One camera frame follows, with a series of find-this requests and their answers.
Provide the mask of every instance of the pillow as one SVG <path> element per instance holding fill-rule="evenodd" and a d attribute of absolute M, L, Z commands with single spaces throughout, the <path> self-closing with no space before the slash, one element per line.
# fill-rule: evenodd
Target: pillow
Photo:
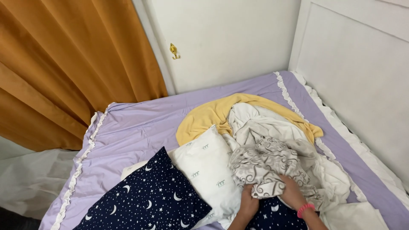
<path fill-rule="evenodd" d="M 190 229 L 210 210 L 162 147 L 89 208 L 74 229 Z"/>
<path fill-rule="evenodd" d="M 234 183 L 232 171 L 227 167 L 231 153 L 215 125 L 196 140 L 169 152 L 173 164 L 213 208 L 197 227 L 224 219 L 240 208 L 242 189 Z"/>
<path fill-rule="evenodd" d="M 121 174 L 121 181 L 123 181 L 127 176 L 131 175 L 135 170 L 137 170 L 138 168 L 143 167 L 144 165 L 146 165 L 148 163 L 147 160 L 138 162 L 132 166 L 126 167 L 122 170 L 122 174 Z"/>
<path fill-rule="evenodd" d="M 252 229 L 307 230 L 308 228 L 305 221 L 297 217 L 297 211 L 284 205 L 275 196 L 260 200 L 258 212 L 246 227 L 246 230 Z"/>

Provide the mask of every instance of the white pillow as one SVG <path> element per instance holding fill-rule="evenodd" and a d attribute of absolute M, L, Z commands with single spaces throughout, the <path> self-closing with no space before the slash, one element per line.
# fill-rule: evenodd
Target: white pillow
<path fill-rule="evenodd" d="M 210 127 L 196 140 L 168 152 L 172 163 L 188 178 L 197 194 L 213 209 L 194 228 L 224 219 L 240 208 L 241 188 L 227 167 L 231 149 Z"/>
<path fill-rule="evenodd" d="M 131 173 L 133 173 L 135 170 L 137 170 L 138 168 L 143 167 L 144 165 L 146 165 L 146 163 L 148 163 L 147 160 L 141 161 L 139 163 L 136 163 L 132 166 L 126 167 L 122 170 L 122 175 L 121 175 L 121 181 L 123 181 L 127 176 L 129 176 Z"/>

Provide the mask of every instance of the hand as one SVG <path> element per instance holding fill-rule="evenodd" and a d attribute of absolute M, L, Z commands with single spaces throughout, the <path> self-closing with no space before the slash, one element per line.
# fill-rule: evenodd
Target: hand
<path fill-rule="evenodd" d="M 279 175 L 281 180 L 285 183 L 285 189 L 280 198 L 290 207 L 298 211 L 303 205 L 307 203 L 302 195 L 298 184 L 288 176 Z"/>
<path fill-rule="evenodd" d="M 258 199 L 252 197 L 253 185 L 244 185 L 241 192 L 240 210 L 237 213 L 236 218 L 242 218 L 247 222 L 253 219 L 258 210 Z"/>

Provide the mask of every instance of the navy blue pillowcase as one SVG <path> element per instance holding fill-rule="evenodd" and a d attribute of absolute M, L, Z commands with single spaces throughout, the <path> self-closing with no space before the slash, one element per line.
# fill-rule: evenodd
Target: navy blue pillowcase
<path fill-rule="evenodd" d="M 89 208 L 74 230 L 186 230 L 210 210 L 162 147 Z"/>
<path fill-rule="evenodd" d="M 252 229 L 307 230 L 308 228 L 305 221 L 297 217 L 294 209 L 284 205 L 275 196 L 260 200 L 258 212 L 246 227 L 246 230 Z"/>

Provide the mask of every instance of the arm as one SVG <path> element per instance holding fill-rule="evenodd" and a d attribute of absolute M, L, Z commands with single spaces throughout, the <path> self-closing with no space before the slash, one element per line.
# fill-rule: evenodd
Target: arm
<path fill-rule="evenodd" d="M 298 211 L 303 205 L 307 203 L 306 199 L 302 195 L 298 184 L 287 176 L 280 175 L 280 178 L 285 183 L 285 189 L 280 196 L 281 199 L 288 204 L 291 208 Z M 303 220 L 307 223 L 311 230 L 328 230 L 315 210 L 307 208 L 303 213 Z"/>
<path fill-rule="evenodd" d="M 252 197 L 253 185 L 244 185 L 240 210 L 227 230 L 244 230 L 258 210 L 258 199 Z"/>

